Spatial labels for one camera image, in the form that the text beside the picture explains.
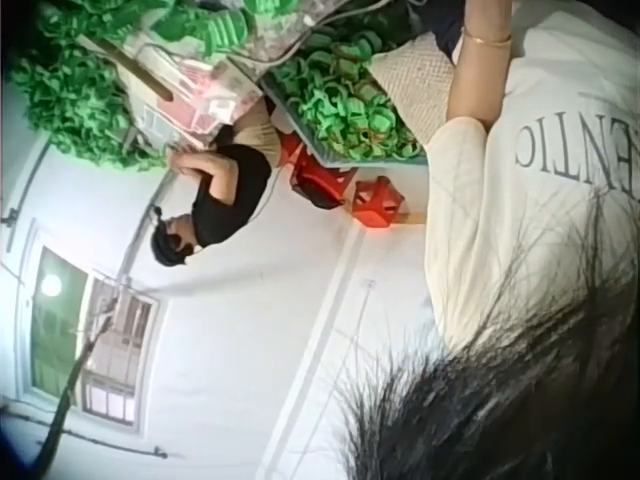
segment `woman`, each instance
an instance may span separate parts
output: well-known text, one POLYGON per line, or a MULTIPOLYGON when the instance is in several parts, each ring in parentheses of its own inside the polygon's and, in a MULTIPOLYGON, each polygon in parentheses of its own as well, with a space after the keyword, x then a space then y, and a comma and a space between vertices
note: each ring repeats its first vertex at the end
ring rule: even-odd
POLYGON ((578 2, 466 0, 444 25, 456 69, 426 145, 425 269, 448 351, 356 392, 349 477, 626 477, 638 39, 578 2))
POLYGON ((184 264, 196 247, 222 243, 246 226, 279 161, 280 140, 264 100, 234 123, 231 143, 211 152, 172 150, 169 167, 197 182, 198 193, 191 213, 163 221, 157 212, 156 260, 165 267, 184 264))

